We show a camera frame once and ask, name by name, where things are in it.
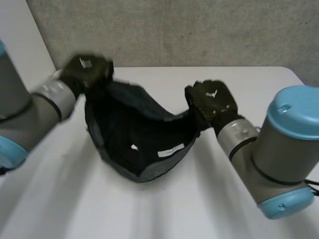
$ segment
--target gray metal cylinder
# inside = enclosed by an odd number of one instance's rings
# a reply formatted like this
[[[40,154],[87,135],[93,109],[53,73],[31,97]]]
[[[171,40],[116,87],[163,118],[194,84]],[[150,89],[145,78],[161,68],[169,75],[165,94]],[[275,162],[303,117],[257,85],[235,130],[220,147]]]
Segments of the gray metal cylinder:
[[[3,120],[25,109],[31,96],[6,52],[0,54],[0,77],[0,120]]]
[[[294,186],[286,186],[271,182],[263,177],[251,160],[255,147],[256,143],[252,142],[240,148],[232,158],[232,165],[257,204],[275,196],[307,187],[304,182]]]
[[[265,119],[253,159],[269,177],[287,183],[303,181],[318,162],[319,141],[300,140],[278,132]]]
[[[56,110],[40,96],[22,114],[0,123],[0,135],[31,151],[59,122]]]

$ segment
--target glove logo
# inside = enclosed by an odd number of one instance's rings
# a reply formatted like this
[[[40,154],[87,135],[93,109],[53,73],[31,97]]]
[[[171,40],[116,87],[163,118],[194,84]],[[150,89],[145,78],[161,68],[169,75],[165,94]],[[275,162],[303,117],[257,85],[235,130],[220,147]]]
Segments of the glove logo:
[[[215,93],[208,93],[207,92],[206,95],[215,98],[215,96],[217,95],[217,90],[215,91]]]
[[[90,60],[83,61],[81,58],[79,58],[79,59],[80,59],[80,62],[81,62],[83,69],[92,67],[92,63]]]

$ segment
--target white wall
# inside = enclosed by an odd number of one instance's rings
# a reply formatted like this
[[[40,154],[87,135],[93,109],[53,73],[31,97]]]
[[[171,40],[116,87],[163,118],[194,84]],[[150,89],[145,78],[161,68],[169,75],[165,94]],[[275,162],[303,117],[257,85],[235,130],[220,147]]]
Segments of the white wall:
[[[0,1],[0,39],[28,89],[55,71],[26,1]]]

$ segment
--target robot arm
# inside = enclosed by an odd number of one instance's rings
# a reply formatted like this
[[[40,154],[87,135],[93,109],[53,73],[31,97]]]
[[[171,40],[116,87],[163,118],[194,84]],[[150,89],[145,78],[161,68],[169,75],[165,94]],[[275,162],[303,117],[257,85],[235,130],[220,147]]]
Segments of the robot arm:
[[[3,45],[0,48],[0,174],[5,174],[71,115],[80,94],[112,77],[113,65],[103,57],[78,55],[57,79],[29,93]]]
[[[260,132],[237,114],[222,82],[197,82],[186,87],[185,94],[196,121],[202,129],[215,129],[220,146],[267,218],[289,216],[313,202],[305,178],[318,162],[318,88],[280,91]]]

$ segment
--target black cable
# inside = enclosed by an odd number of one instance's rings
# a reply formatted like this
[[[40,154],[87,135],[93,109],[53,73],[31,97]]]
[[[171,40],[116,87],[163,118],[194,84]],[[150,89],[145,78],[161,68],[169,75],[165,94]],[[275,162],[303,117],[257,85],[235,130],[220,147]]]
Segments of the black cable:
[[[319,182],[311,181],[309,179],[305,179],[305,183],[319,186]]]
[[[308,185],[308,187],[311,188],[312,190],[312,193],[315,195],[315,196],[319,196],[319,190],[310,186],[310,184],[312,185],[316,185],[316,186],[319,186],[319,182],[315,182],[315,181],[311,181],[311,180],[308,180],[308,179],[305,179],[305,183]]]

